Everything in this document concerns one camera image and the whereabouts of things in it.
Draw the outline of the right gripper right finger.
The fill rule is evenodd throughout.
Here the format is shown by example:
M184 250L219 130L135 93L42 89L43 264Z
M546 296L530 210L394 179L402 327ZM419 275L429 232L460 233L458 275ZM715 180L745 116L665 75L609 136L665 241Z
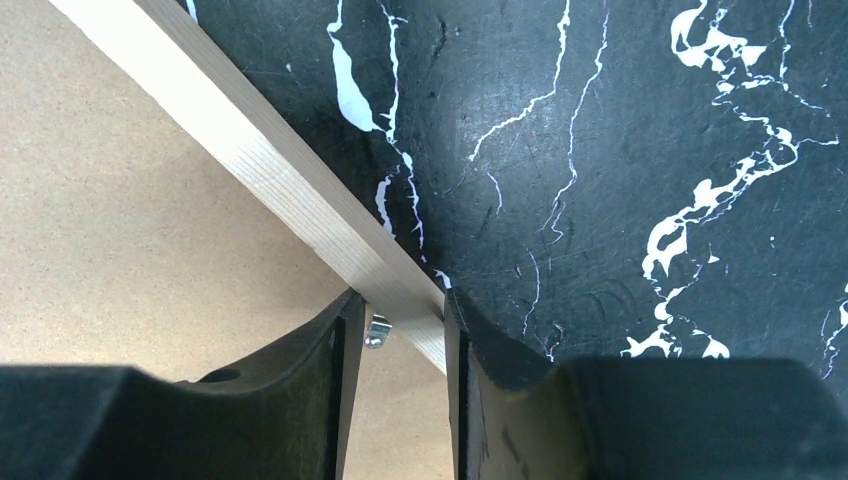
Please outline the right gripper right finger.
M576 357L444 301L458 479L843 479L847 420L787 359Z

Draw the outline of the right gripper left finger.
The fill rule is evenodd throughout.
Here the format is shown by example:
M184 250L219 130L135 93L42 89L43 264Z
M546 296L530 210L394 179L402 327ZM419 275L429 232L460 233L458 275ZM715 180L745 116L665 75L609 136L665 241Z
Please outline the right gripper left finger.
M313 319L201 379L129 366L1 370L5 479L339 479L365 303Z

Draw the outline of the light wooden picture frame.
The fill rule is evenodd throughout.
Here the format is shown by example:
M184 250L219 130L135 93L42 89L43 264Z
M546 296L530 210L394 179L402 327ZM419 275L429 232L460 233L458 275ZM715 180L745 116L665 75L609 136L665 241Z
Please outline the light wooden picture frame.
M173 1L56 8L434 366L446 366L436 284Z

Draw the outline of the brown cardboard backing board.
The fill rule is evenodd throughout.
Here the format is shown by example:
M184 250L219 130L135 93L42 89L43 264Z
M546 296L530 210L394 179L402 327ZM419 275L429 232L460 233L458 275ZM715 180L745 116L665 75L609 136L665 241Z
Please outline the brown cardboard backing board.
M2 3L3 362L193 381L344 289L50 3Z

